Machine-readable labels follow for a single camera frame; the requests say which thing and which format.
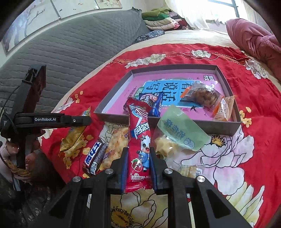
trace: blue snack package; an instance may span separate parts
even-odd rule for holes
[[[152,107],[152,110],[148,113],[148,116],[160,117],[161,106],[163,100],[163,92],[160,93],[145,93],[139,94],[139,100],[144,101]]]

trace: flower center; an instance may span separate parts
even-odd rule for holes
[[[225,140],[219,135],[212,136],[211,144],[216,144],[218,147],[226,145]]]
[[[118,207],[113,207],[111,209],[111,221],[120,228],[129,228],[134,224],[132,216]]]

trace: red candy wrapper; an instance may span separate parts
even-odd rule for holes
[[[150,128],[148,112],[151,107],[130,97],[126,106],[129,110],[128,178],[125,192],[151,189],[149,175]]]

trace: gray quilted cover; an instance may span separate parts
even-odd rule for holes
[[[82,78],[150,32],[136,9],[95,13],[59,24],[22,46],[0,68],[0,107],[32,64],[46,64],[36,112],[51,112]],[[6,105],[9,113],[15,95]]]

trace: metal screw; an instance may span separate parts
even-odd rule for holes
[[[111,173],[113,173],[113,169],[106,169],[106,170],[105,170],[105,173],[106,173],[106,174],[111,174]]]
[[[72,178],[73,182],[79,182],[80,180],[81,180],[81,177],[79,177],[79,176],[76,176],[76,177]]]
[[[164,170],[164,172],[165,172],[166,174],[171,174],[171,173],[173,172],[173,170],[170,169],[170,168],[167,168],[167,169]]]
[[[198,176],[197,177],[197,181],[199,181],[199,182],[204,182],[206,179],[205,179],[205,177],[203,177],[203,176]]]

